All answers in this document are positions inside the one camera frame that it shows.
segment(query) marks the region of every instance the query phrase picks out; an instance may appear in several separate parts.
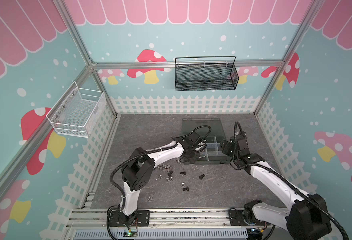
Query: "pink mushroom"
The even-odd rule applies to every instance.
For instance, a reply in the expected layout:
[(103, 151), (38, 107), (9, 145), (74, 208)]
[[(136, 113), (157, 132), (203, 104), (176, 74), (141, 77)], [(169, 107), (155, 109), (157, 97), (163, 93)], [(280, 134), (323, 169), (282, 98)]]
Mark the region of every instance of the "pink mushroom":
[[(271, 66), (271, 67), (267, 68), (266, 70), (264, 70), (261, 73), (261, 76), (263, 78), (271, 77), (275, 73), (276, 69), (277, 69), (277, 67)], [(276, 89), (278, 89), (280, 91), (283, 89), (283, 83), (284, 83), (285, 79), (288, 80), (289, 86), (291, 88), (293, 88), (298, 81), (299, 71), (300, 71), (299, 56), (297, 53), (294, 53), (294, 55), (292, 56), (292, 59), (289, 61), (289, 64), (285, 67), (283, 74), (278, 79), (278, 81), (275, 85)]]
[(119, 76), (119, 77), (125, 76), (120, 69), (108, 69), (108, 70), (100, 69), (98, 70), (98, 73), (103, 83), (106, 83), (106, 79), (108, 79), (108, 83), (111, 85), (116, 85), (119, 83), (119, 81), (117, 81), (115, 76)]
[(28, 214), (31, 201), (20, 202), (17, 199), (29, 186), (29, 180), (16, 180), (0, 202), (0, 240), (4, 239), (9, 226), (9, 220), (22, 223)]
[[(166, 59), (156, 51), (145, 49), (135, 60), (136, 62), (165, 62)], [(128, 76), (131, 78), (136, 78), (141, 75), (145, 75), (144, 83), (155, 84), (159, 82), (159, 78), (156, 75), (157, 71), (170, 72), (170, 68), (144, 68), (144, 69), (129, 69)]]
[[(20, 141), (20, 145), (24, 144), (34, 130), (40, 125), (45, 118), (45, 114), (48, 113), (50, 108), (36, 108), (27, 112), (21, 119), (21, 131), (23, 140)], [(39, 173), (44, 167), (47, 149), (53, 153), (55, 158), (58, 158), (63, 152), (66, 145), (66, 138), (59, 136), (53, 131), (48, 133), (44, 141), (37, 148), (34, 155), (30, 158), (26, 164), (26, 169), (30, 175)]]
[(237, 68), (237, 74), (239, 75), (238, 84), (247, 82), (247, 76), (257, 76), (259, 69), (257, 67), (239, 67)]
[(318, 142), (325, 145), (318, 149), (320, 157), (329, 162), (337, 155), (342, 167), (348, 170), (352, 167), (352, 138), (345, 134), (333, 132), (315, 132), (314, 144)]

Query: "white mesh basket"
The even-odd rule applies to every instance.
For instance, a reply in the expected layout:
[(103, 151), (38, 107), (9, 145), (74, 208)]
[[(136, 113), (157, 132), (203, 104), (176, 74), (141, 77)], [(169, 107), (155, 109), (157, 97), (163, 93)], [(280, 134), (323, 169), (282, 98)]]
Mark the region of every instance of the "white mesh basket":
[(73, 82), (46, 117), (58, 134), (89, 137), (105, 105), (104, 92), (79, 88)]

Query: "black mesh basket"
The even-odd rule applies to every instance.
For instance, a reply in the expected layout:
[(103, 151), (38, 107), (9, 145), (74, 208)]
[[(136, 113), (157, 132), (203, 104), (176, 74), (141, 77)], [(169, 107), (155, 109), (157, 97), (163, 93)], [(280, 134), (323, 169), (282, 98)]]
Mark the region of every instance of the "black mesh basket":
[[(199, 61), (191, 61), (191, 58), (199, 58)], [(236, 89), (239, 75), (235, 59), (234, 56), (176, 58), (176, 91)]]

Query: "marble-patterned surface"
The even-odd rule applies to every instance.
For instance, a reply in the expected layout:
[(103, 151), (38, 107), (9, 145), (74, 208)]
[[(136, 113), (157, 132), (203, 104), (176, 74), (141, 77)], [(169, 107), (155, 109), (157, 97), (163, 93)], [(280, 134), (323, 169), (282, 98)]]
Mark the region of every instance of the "marble-patterned surface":
[[(92, 209), (106, 209), (118, 205), (121, 193), (109, 181), (109, 175), (125, 161), (137, 147), (153, 149), (171, 142), (170, 137), (182, 135), (183, 118), (220, 118), (227, 139), (233, 135), (238, 120), (247, 133), (250, 151), (258, 153), (277, 171), (275, 159), (253, 114), (143, 114), (122, 115), (105, 164)], [(242, 207), (246, 202), (260, 199), (267, 204), (284, 204), (259, 180), (230, 165), (183, 165), (175, 159), (166, 162), (173, 167), (173, 181), (165, 181), (166, 171), (156, 169), (149, 183), (141, 189), (138, 208), (182, 207)], [(122, 186), (119, 170), (114, 176)], [(183, 191), (181, 183), (189, 186)]]

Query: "wire basket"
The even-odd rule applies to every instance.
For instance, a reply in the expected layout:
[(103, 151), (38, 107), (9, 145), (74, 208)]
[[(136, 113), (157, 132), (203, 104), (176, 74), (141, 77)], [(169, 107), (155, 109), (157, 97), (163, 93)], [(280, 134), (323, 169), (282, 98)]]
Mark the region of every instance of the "wire basket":
[(239, 81), (235, 60), (235, 56), (175, 58), (176, 91), (235, 90)]
[(104, 92), (79, 88), (73, 82), (46, 117), (58, 134), (89, 137), (105, 105)]

